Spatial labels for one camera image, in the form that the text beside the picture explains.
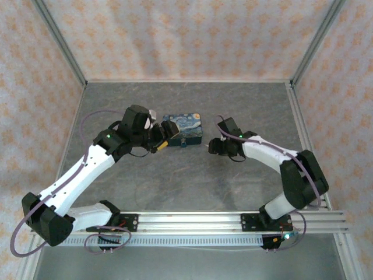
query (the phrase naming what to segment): patterned wallpaper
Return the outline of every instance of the patterned wallpaper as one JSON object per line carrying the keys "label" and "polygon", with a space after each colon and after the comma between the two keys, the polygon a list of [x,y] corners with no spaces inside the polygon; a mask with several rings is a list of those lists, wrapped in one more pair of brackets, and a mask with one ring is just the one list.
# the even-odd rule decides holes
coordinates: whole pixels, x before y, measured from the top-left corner
{"label": "patterned wallpaper", "polygon": [[373,275],[373,7],[347,1],[297,88],[332,204]]}
{"label": "patterned wallpaper", "polygon": [[290,79],[332,0],[46,0],[86,79]]}
{"label": "patterned wallpaper", "polygon": [[0,38],[0,270],[14,279],[20,260],[9,242],[21,199],[54,181],[82,88],[30,0],[0,0]]}

